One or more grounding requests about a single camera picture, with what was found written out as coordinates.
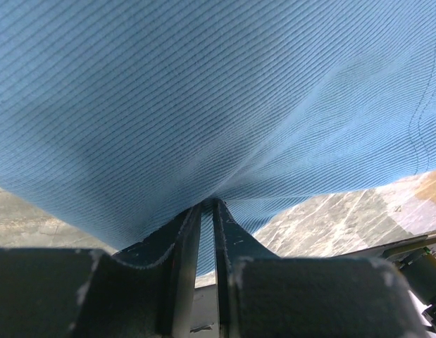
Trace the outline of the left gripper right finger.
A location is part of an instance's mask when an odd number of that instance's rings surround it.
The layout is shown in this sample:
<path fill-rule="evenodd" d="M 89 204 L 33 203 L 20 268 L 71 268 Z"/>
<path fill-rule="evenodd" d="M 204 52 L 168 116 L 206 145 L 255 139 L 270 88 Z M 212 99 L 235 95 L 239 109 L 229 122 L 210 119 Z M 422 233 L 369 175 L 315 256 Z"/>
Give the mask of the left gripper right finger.
<path fill-rule="evenodd" d="M 425 337 L 405 279 L 379 258 L 281 258 L 213 202 L 221 337 Z"/>

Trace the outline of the blue tank top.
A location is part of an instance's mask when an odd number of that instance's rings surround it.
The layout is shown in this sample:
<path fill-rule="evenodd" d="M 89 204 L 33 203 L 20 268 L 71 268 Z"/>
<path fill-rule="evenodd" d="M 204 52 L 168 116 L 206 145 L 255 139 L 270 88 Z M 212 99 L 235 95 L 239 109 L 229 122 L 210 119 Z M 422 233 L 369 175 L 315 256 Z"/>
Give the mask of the blue tank top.
<path fill-rule="evenodd" d="M 0 188 L 124 249 L 436 170 L 436 1 L 0 1 Z"/>

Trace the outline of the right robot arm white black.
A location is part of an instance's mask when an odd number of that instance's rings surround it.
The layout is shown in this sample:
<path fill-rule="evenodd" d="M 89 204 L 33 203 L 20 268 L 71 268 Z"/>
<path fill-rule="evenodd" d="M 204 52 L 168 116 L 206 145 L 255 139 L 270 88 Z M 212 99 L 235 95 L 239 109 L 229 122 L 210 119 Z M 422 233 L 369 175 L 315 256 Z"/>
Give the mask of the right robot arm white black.
<path fill-rule="evenodd" d="M 386 244 L 381 257 L 396 265 L 414 296 L 427 306 L 422 312 L 430 323 L 426 330 L 436 334 L 436 232 Z"/>

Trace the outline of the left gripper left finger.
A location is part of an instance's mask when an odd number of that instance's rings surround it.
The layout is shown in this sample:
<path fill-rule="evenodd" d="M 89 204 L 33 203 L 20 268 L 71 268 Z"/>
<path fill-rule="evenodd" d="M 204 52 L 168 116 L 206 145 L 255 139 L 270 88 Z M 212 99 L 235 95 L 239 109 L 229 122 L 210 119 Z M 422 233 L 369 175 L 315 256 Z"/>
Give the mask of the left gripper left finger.
<path fill-rule="evenodd" d="M 0 248 L 0 337 L 187 337 L 201 209 L 114 255 Z"/>

